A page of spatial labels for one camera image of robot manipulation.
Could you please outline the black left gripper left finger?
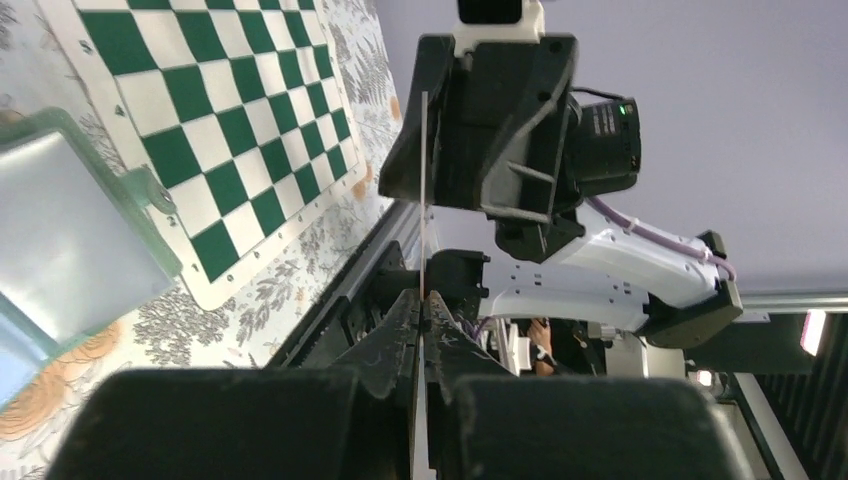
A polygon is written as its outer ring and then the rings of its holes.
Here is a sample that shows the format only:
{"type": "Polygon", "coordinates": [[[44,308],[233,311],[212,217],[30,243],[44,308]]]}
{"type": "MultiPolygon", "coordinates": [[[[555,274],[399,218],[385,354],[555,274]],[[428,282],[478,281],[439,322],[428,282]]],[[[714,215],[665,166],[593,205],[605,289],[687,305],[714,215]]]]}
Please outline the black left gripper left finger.
{"type": "Polygon", "coordinates": [[[90,396],[51,479],[408,479],[421,307],[323,368],[133,369],[90,396]]]}

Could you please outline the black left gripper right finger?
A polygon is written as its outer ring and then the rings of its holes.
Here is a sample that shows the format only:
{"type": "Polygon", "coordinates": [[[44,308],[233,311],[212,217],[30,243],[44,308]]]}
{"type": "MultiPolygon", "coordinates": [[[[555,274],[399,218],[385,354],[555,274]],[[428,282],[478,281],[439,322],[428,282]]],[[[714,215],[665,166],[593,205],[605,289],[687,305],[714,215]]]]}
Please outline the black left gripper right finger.
{"type": "Polygon", "coordinates": [[[423,304],[428,460],[441,479],[750,479],[718,405],[683,380],[518,377],[423,304]]]}

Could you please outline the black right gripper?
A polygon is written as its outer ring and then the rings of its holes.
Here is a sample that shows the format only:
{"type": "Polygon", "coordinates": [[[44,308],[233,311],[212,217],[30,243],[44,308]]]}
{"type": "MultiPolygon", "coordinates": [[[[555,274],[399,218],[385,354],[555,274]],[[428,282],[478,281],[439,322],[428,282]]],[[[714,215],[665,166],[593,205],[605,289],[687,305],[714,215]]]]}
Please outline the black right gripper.
{"type": "Polygon", "coordinates": [[[427,203],[484,214],[497,246],[541,263],[586,228],[589,197],[633,187],[641,168],[636,103],[600,92],[579,103],[578,43],[549,34],[538,1],[462,1],[453,36],[416,50],[401,129],[380,195],[419,201],[421,92],[429,92],[427,203]]]}

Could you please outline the gold VIP credit card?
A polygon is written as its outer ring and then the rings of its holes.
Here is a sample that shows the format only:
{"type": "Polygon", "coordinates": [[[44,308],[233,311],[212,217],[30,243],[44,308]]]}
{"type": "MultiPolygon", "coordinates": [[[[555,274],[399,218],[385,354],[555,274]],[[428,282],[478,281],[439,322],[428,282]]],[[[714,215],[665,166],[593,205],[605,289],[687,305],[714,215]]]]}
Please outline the gold VIP credit card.
{"type": "Polygon", "coordinates": [[[420,113],[420,141],[419,141],[419,239],[420,239],[420,257],[419,257],[419,300],[423,303],[426,300],[426,265],[427,265],[427,168],[428,168],[428,105],[429,92],[423,90],[421,92],[421,113],[420,113]]]}

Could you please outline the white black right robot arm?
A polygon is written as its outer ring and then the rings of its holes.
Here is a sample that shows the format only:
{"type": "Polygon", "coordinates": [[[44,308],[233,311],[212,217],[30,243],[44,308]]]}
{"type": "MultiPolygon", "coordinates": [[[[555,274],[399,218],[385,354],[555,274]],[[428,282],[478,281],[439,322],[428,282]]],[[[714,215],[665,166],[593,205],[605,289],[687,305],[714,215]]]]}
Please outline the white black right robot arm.
{"type": "Polygon", "coordinates": [[[418,42],[403,124],[378,191],[481,214],[495,250],[442,250],[420,271],[467,319],[572,319],[669,349],[698,346],[743,311],[721,237],[674,235],[602,196],[633,187],[631,97],[578,101],[577,39],[538,1],[461,1],[449,34],[418,42]]]}

